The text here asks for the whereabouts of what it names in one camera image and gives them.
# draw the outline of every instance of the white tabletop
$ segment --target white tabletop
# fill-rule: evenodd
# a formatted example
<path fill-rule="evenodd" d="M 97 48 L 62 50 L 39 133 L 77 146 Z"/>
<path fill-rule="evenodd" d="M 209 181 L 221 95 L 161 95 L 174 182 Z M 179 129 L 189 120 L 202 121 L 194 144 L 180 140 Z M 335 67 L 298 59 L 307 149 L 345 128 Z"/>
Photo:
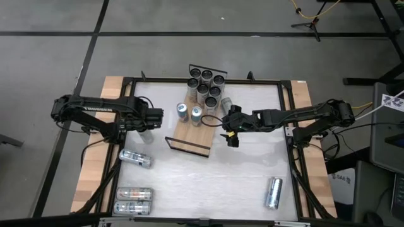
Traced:
<path fill-rule="evenodd" d="M 150 217 L 297 220 L 283 128 L 240 133 L 240 147 L 230 148 L 218 127 L 209 158 L 168 147 L 164 137 L 174 134 L 175 108 L 186 91 L 182 83 L 136 84 L 135 96 L 146 96 L 156 108 L 164 109 L 163 124 L 152 131 L 153 144 L 143 144 L 137 132 L 128 133 L 125 148 L 151 156 L 154 162 L 151 169 L 122 162 L 118 187 L 153 188 Z M 227 84 L 225 97 L 245 114 L 280 109 L 275 85 Z M 278 210 L 264 206 L 271 177 L 283 179 Z"/>

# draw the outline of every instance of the tripod stand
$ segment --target tripod stand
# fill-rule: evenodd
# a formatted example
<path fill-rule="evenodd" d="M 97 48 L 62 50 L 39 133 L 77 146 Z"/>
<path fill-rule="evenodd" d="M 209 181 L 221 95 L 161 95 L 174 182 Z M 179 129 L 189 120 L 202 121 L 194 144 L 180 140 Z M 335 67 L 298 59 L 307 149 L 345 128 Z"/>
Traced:
<path fill-rule="evenodd" d="M 310 30 L 312 30 L 314 32 L 314 36 L 316 37 L 317 42 L 320 42 L 320 36 L 318 35 L 317 28 L 316 28 L 316 23 L 319 21 L 319 18 L 317 16 L 322 12 L 322 10 L 323 10 L 324 6 L 326 5 L 326 3 L 327 3 L 326 1 L 323 3 L 320 10 L 316 14 L 316 17 L 311 22 L 298 23 L 298 24 L 291 25 L 291 27 L 292 28 L 295 28 L 295 27 L 298 27 L 298 26 L 306 26 L 306 27 L 308 27 Z M 302 9 L 300 9 L 300 8 L 296 9 L 296 13 L 299 13 L 301 11 L 302 11 Z"/>

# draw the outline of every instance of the white sticker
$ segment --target white sticker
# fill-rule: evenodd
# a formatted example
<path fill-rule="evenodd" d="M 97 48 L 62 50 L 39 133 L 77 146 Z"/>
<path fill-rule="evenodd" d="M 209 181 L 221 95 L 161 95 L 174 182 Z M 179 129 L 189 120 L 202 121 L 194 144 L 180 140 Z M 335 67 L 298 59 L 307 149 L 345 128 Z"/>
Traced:
<path fill-rule="evenodd" d="M 390 101 L 392 98 L 394 98 L 394 97 L 383 94 L 382 99 L 381 99 L 381 104 L 384 104 L 384 103 Z M 393 108 L 395 110 L 399 110 L 401 112 L 404 112 L 404 99 L 394 98 L 393 101 L 391 101 L 390 103 L 385 104 L 385 107 Z"/>

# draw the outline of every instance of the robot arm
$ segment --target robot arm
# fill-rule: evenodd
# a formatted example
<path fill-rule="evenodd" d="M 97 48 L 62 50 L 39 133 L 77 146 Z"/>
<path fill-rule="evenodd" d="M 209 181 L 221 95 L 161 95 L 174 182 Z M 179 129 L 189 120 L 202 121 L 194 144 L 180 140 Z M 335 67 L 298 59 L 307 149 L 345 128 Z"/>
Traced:
<path fill-rule="evenodd" d="M 119 122 L 106 123 L 84 111 L 114 112 L 119 114 Z M 84 131 L 99 131 L 109 143 L 119 144 L 126 131 L 160 128 L 163 110 L 148 108 L 147 102 L 135 96 L 106 99 L 64 95 L 55 100 L 50 116 L 57 123 L 72 120 L 83 125 Z"/>
<path fill-rule="evenodd" d="M 329 100 L 312 107 L 295 110 L 254 110 L 252 115 L 241 112 L 241 107 L 232 105 L 229 114 L 222 118 L 223 129 L 228 132 L 222 135 L 227 145 L 239 147 L 239 132 L 272 132 L 291 122 L 319 119 L 307 127 L 293 130 L 294 143 L 307 146 L 311 137 L 334 126 L 348 127 L 355 122 L 351 106 L 344 101 Z"/>

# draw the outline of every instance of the standing can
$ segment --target standing can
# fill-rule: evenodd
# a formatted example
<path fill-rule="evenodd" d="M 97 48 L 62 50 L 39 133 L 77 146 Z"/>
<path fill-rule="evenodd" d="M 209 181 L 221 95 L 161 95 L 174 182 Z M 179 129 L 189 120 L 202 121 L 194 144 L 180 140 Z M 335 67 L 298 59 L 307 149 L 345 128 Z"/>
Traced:
<path fill-rule="evenodd" d="M 152 210 L 150 201 L 116 201 L 114 213 L 128 216 L 149 215 Z"/>
<path fill-rule="evenodd" d="M 191 78 L 188 80 L 187 85 L 188 85 L 188 97 L 189 101 L 196 103 L 196 88 L 198 87 L 198 80 L 195 78 Z"/>
<path fill-rule="evenodd" d="M 216 75 L 212 80 L 212 87 L 220 88 L 220 91 L 223 91 L 225 88 L 225 78 L 221 75 Z"/>
<path fill-rule="evenodd" d="M 192 69 L 189 72 L 189 75 L 191 76 L 191 78 L 195 78 L 198 81 L 201 81 L 201 71 L 199 69 Z"/>
<path fill-rule="evenodd" d="M 207 85 L 210 88 L 212 82 L 213 73 L 210 70 L 202 72 L 201 83 Z"/>
<path fill-rule="evenodd" d="M 209 95 L 209 87 L 205 84 L 201 84 L 196 91 L 196 101 L 203 108 L 205 106 L 205 99 L 208 98 Z"/>
<path fill-rule="evenodd" d="M 145 144 L 151 144 L 154 141 L 153 134 L 150 130 L 144 130 L 143 132 L 138 131 L 138 133 Z"/>
<path fill-rule="evenodd" d="M 281 189 L 282 179 L 273 177 L 271 188 L 265 201 L 265 206 L 269 207 L 270 209 L 278 209 Z"/>
<path fill-rule="evenodd" d="M 216 99 L 217 102 L 220 101 L 220 97 L 222 95 L 222 91 L 218 87 L 211 87 L 209 89 L 209 96 Z"/>
<path fill-rule="evenodd" d="M 201 118 L 202 118 L 202 108 L 201 107 L 192 108 L 192 114 L 191 114 L 192 125 L 195 127 L 200 126 Z"/>
<path fill-rule="evenodd" d="M 122 149 L 122 151 L 119 153 L 119 159 L 122 161 L 134 163 L 144 168 L 150 168 L 150 166 L 152 165 L 151 157 L 144 154 L 136 153 L 128 149 Z"/>
<path fill-rule="evenodd" d="M 179 120 L 183 123 L 188 122 L 189 117 L 188 117 L 188 107 L 185 103 L 178 103 L 177 104 L 177 114 L 179 117 Z"/>
<path fill-rule="evenodd" d="M 116 199 L 120 201 L 152 201 L 153 189 L 141 187 L 119 187 Z"/>
<path fill-rule="evenodd" d="M 205 100 L 205 114 L 215 115 L 217 100 L 213 97 L 208 97 Z M 207 120 L 212 120 L 213 117 L 205 117 Z"/>
<path fill-rule="evenodd" d="M 232 108 L 232 105 L 233 105 L 232 100 L 229 97 L 227 97 L 227 98 L 222 99 L 222 101 L 220 101 L 220 104 L 221 104 L 223 113 L 225 115 L 229 114 L 229 110 L 230 110 L 230 108 Z"/>

